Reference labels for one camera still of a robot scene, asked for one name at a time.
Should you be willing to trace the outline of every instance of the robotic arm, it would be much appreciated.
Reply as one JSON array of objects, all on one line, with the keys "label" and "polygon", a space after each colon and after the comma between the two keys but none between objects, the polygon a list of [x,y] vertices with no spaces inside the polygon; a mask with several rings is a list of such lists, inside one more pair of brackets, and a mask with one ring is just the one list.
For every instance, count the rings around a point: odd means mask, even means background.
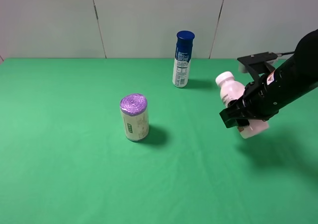
[{"label": "robotic arm", "polygon": [[275,69],[271,62],[285,54],[267,52],[238,58],[254,81],[246,85],[243,96],[220,112],[227,128],[249,125],[248,119],[267,121],[318,86],[318,30],[302,38],[294,55]]}]

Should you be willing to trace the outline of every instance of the green table surface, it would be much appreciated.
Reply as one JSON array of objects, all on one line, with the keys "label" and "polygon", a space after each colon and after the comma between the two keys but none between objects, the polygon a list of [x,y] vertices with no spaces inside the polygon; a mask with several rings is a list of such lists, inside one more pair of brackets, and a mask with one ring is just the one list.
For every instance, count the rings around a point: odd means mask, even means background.
[{"label": "green table surface", "polygon": [[[215,77],[236,60],[7,59],[0,66],[1,224],[313,224],[317,91],[244,140]],[[148,99],[150,133],[126,139],[122,97]]]}]

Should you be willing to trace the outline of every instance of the blue cap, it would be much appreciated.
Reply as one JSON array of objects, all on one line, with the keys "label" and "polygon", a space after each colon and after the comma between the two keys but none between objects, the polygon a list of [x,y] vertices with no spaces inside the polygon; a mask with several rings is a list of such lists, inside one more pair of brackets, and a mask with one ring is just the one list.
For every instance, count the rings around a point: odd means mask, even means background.
[{"label": "blue cap", "polygon": [[178,43],[192,44],[194,33],[187,30],[182,30],[177,33]]}]

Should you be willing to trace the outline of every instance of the white bottle cap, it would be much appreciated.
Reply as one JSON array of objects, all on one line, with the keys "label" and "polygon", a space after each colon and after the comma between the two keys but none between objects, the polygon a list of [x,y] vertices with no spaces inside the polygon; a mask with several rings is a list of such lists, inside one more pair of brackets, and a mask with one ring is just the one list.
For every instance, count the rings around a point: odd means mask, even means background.
[{"label": "white bottle cap", "polygon": [[220,86],[220,84],[224,81],[227,80],[229,78],[234,79],[234,76],[231,72],[224,72],[220,75],[217,76],[217,78],[215,79],[215,82],[217,83],[218,86]]}]

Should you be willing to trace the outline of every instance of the white plastic bottle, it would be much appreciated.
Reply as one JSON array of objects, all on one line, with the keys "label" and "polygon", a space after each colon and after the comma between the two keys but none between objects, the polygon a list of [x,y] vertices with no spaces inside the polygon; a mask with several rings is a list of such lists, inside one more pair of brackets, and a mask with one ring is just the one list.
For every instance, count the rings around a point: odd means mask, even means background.
[{"label": "white plastic bottle", "polygon": [[[228,107],[230,101],[239,99],[245,91],[245,86],[235,81],[231,72],[224,72],[218,75],[215,82],[221,88],[221,99],[226,107]],[[244,139],[255,136],[269,127],[266,121],[248,121],[249,126],[238,127],[238,131]]]}]

